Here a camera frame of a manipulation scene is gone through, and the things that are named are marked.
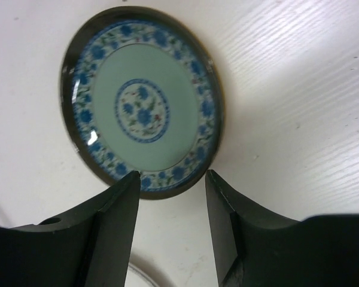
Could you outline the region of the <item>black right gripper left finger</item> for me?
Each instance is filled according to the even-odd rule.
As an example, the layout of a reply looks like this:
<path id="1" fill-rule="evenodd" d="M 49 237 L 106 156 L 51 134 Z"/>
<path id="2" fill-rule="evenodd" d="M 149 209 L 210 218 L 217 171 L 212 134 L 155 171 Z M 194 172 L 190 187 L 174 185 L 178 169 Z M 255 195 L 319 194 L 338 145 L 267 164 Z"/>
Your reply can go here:
<path id="1" fill-rule="evenodd" d="M 0 227 L 0 286 L 123 286 L 140 191 L 130 172 L 40 224 Z"/>

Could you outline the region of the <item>blue floral green plate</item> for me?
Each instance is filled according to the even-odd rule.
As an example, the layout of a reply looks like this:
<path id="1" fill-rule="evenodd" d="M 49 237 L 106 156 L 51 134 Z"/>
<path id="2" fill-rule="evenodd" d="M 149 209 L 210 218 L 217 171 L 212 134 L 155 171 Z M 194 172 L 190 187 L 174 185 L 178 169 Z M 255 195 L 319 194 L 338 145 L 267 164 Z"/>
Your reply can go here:
<path id="1" fill-rule="evenodd" d="M 188 27 L 152 8 L 110 8 L 83 24 L 63 60 L 60 101 L 90 170 L 108 185 L 139 172 L 143 199 L 190 189 L 223 134 L 212 58 Z"/>

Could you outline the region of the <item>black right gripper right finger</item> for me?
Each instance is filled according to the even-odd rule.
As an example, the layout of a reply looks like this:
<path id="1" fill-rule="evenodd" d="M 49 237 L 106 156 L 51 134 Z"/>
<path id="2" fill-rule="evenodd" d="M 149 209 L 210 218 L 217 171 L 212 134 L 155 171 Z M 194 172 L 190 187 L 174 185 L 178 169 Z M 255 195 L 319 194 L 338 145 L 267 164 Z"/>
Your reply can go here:
<path id="1" fill-rule="evenodd" d="M 296 221 L 205 176 L 220 286 L 359 286 L 359 214 Z"/>

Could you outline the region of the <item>white plate green text rim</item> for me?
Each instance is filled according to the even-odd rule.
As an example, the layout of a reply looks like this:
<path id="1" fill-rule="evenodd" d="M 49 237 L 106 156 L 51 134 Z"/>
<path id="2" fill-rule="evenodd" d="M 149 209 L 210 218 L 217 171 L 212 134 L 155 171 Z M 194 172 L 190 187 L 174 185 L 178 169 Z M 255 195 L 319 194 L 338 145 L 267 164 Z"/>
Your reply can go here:
<path id="1" fill-rule="evenodd" d="M 178 286 L 153 259 L 132 253 L 124 286 Z"/>

